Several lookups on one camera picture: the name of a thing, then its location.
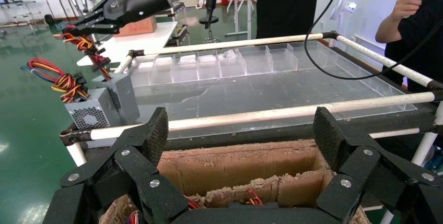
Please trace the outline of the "operator hand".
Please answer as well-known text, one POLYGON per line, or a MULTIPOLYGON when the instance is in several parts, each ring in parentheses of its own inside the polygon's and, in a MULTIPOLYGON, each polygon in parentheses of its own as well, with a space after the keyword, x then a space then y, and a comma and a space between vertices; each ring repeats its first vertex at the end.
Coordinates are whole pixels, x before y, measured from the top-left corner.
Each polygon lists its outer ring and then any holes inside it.
POLYGON ((390 16, 394 21, 399 21, 415 14, 421 4, 421 0, 397 0, 390 16))

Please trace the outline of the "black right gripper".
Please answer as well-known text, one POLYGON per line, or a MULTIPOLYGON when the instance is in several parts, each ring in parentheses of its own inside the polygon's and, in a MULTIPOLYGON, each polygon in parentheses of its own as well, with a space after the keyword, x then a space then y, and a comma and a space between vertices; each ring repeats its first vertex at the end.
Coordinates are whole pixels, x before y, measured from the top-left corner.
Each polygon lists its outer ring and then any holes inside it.
POLYGON ((70 26, 73 36, 117 34, 118 26, 151 17, 170 7, 168 0, 101 0, 70 26))

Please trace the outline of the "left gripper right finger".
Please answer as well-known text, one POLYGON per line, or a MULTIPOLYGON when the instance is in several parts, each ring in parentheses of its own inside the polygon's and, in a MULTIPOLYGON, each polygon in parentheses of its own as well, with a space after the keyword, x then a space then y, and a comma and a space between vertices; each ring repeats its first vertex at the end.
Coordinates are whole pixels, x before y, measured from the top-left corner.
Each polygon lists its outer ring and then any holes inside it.
POLYGON ((383 149, 369 134, 316 110, 314 140, 336 172, 318 208, 348 223, 363 196, 376 197, 402 223, 442 223, 442 178, 383 149))

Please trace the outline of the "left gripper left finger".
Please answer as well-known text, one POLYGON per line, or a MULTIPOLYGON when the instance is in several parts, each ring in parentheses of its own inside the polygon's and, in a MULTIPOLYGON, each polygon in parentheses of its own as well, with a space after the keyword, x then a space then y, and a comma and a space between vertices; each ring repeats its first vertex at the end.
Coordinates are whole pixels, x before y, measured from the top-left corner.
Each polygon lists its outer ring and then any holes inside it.
POLYGON ((61 188, 83 185, 92 211, 127 195, 148 223, 172 223, 188 211, 188 200, 157 168, 168 132, 166 109, 157 107, 147 123, 125 129, 103 155, 66 173, 61 188))

